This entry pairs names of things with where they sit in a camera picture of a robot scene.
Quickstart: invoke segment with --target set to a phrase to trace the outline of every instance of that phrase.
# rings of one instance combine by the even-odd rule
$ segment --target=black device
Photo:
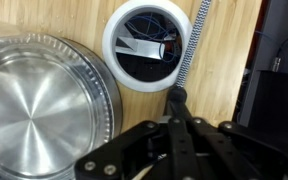
[[[167,123],[144,121],[76,162],[77,180],[288,179],[288,144],[234,122],[218,128],[187,109],[183,88],[167,96]]]

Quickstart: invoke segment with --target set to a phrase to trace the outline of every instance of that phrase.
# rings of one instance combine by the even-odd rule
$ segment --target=screw
[[[112,164],[105,166],[104,173],[107,175],[113,175],[116,172],[116,167]]]
[[[183,180],[194,180],[194,178],[186,176],[186,177],[183,178]]]
[[[201,121],[200,119],[196,119],[195,122],[196,122],[197,124],[200,124],[202,121]]]
[[[95,168],[96,164],[92,161],[85,163],[85,170],[92,171]]]
[[[232,129],[232,125],[231,124],[225,124],[224,125],[227,129]]]
[[[155,124],[150,122],[150,123],[147,124],[147,127],[148,127],[148,128],[154,128],[154,127],[155,127]]]

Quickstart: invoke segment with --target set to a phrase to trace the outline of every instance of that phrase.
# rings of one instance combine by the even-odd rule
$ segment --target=wood grain
[[[0,21],[84,44],[100,57],[105,25],[126,0],[0,0]],[[194,22],[201,0],[173,0]],[[187,105],[213,125],[232,117],[261,0],[213,0],[187,79]],[[162,115],[166,90],[135,92],[118,84],[126,130]]]

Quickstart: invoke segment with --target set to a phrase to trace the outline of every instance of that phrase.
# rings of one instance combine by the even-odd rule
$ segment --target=wooden desk
[[[109,17],[126,0],[0,0],[0,20],[80,42],[102,57]],[[201,0],[172,0],[195,20]],[[187,106],[213,125],[231,119],[261,0],[213,0],[186,83]],[[166,90],[140,93],[119,84],[126,130],[162,115]]]

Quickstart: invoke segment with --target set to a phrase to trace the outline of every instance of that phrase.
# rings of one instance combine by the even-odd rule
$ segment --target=stainless steel pot lid
[[[74,162],[121,127],[105,65],[43,34],[0,38],[0,177],[72,179]]]

